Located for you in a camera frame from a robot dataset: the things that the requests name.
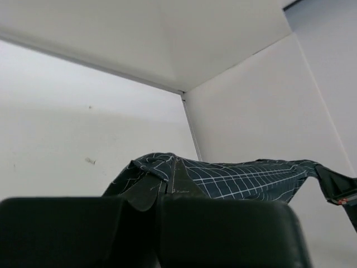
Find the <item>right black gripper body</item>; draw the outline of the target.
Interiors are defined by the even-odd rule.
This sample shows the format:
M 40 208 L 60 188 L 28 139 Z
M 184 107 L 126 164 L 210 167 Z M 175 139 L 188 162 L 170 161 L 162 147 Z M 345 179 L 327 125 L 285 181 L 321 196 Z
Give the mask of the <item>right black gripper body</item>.
M 356 230 L 356 178 L 351 178 L 322 165 L 316 166 L 319 185 L 327 202 L 342 206 Z

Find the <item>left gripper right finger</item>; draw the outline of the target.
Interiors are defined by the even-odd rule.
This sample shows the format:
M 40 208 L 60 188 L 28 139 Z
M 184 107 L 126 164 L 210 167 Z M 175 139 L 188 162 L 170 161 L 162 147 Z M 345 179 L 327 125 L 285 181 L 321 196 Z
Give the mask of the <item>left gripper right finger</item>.
M 158 202 L 162 267 L 310 267 L 293 210 L 282 202 L 214 200 L 175 162 Z

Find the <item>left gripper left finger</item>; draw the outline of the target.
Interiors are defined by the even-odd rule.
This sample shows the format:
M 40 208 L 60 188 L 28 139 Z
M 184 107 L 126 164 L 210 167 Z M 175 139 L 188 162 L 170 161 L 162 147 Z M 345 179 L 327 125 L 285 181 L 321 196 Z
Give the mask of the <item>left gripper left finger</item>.
M 1 202 L 2 267 L 159 267 L 154 207 L 166 183 L 147 175 L 121 195 Z

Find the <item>dark checked pillowcase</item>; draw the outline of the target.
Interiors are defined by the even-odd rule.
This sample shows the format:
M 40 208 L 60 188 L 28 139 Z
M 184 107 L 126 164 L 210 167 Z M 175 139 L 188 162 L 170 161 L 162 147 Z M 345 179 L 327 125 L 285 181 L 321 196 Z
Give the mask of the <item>dark checked pillowcase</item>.
M 151 174 L 168 183 L 183 163 L 189 178 L 212 199 L 290 202 L 309 177 L 318 178 L 312 160 L 259 159 L 243 163 L 209 163 L 173 153 L 151 153 L 132 160 L 112 181 L 105 196 L 124 193 Z

